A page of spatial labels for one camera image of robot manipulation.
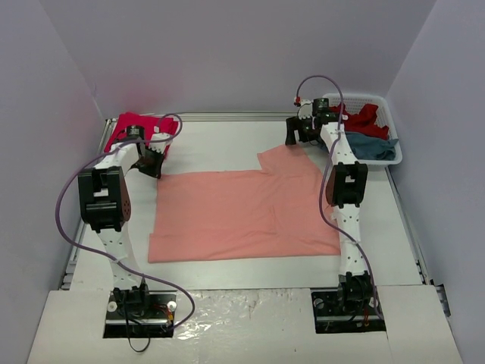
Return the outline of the salmon pink t-shirt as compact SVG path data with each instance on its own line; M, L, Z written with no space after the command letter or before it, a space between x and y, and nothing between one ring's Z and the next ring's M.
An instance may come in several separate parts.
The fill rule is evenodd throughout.
M166 174L148 261L338 256L318 208L322 173L300 146L258 154L260 168Z

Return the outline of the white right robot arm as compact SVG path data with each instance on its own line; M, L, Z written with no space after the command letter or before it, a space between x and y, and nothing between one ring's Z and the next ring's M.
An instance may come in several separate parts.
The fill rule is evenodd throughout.
M286 119L285 144L322 141L329 152L318 204L324 223L339 235L338 308L353 313L362 305L379 307L377 288L368 257L361 247L360 208L365 196L368 166L355 157L343 125L343 110L330 110L326 98L297 96L296 116Z

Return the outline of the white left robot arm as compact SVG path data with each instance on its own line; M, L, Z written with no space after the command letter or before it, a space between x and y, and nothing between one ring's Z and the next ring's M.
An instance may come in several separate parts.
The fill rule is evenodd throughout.
M96 232L110 259L112 308L135 318L150 313L153 299L145 279L123 269L138 268L128 232L132 208L125 176L135 169L161 178L166 148L171 144L166 140L170 137L167 133L154 133L144 143L146 137L144 127L127 127L126 136L115 140L100 162L77 175L81 218Z

